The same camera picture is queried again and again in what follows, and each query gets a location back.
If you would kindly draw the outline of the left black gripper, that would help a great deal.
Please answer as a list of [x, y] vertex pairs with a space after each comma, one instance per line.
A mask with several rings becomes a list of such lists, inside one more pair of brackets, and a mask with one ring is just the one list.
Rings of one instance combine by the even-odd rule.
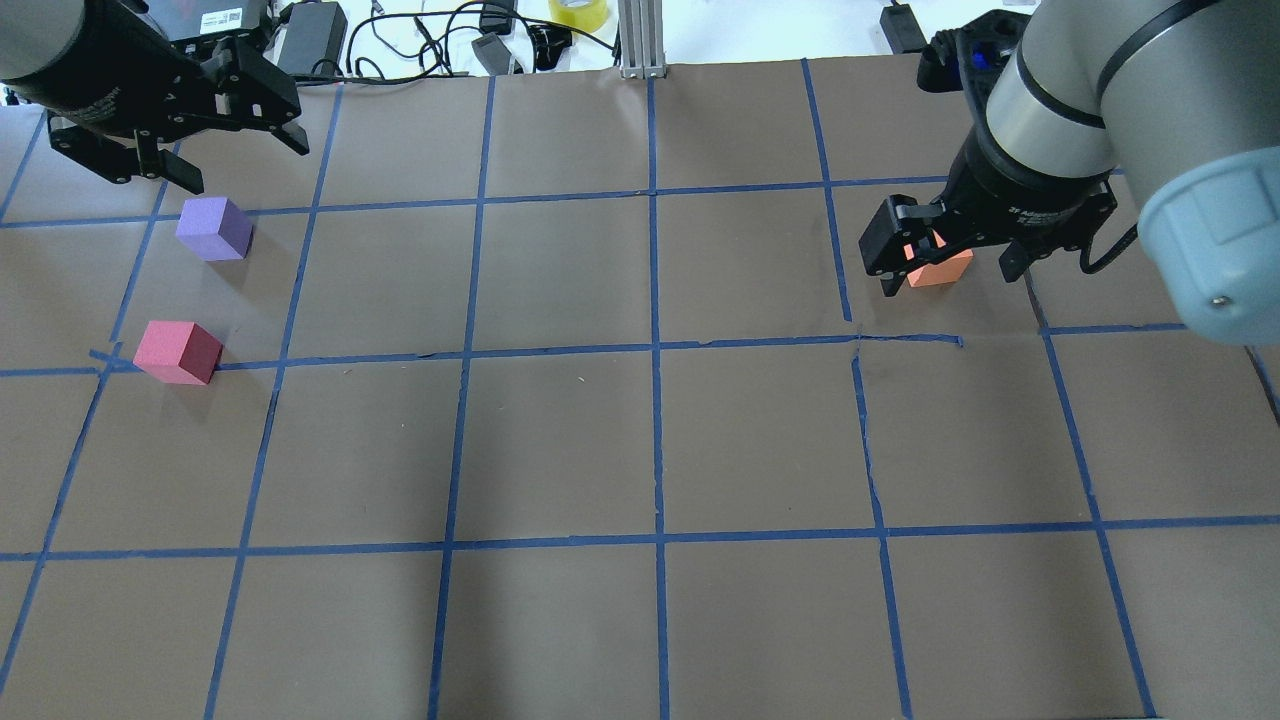
[[308, 155], [294, 79], [266, 46], [244, 36], [174, 44], [142, 1], [5, 5], [6, 86], [61, 117], [46, 119], [55, 152], [114, 184], [141, 177], [204, 193], [201, 170], [160, 142], [205, 129], [264, 132]]

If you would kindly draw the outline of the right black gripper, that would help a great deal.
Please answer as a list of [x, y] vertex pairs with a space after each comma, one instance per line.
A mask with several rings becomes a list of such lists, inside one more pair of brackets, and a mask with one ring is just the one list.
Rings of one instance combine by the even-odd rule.
[[887, 299], [911, 273], [948, 258], [941, 236], [960, 247], [1005, 245], [998, 266], [1007, 283], [1059, 250], [1076, 252], [1080, 273], [1093, 275], [1088, 252], [1117, 205], [1108, 174], [1064, 178], [1033, 170], [974, 126], [934, 202], [891, 193], [858, 247], [865, 274]]

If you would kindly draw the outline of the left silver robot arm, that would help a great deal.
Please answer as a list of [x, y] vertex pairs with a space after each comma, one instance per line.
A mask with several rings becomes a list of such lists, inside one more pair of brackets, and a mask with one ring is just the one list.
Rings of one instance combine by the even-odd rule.
[[266, 1], [5, 1], [3, 83], [97, 177], [202, 193], [172, 150], [192, 135], [251, 129], [310, 151], [297, 83], [266, 55], [274, 28]]

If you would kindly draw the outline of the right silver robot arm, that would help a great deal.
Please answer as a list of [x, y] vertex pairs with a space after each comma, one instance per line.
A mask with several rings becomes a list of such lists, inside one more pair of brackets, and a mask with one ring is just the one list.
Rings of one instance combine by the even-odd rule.
[[972, 128], [934, 200], [881, 204], [864, 272], [892, 297], [969, 249], [1001, 249], [1015, 282], [1138, 243], [1188, 329], [1275, 345], [1277, 19], [1275, 1], [1042, 1], [940, 31], [916, 83], [963, 94]]

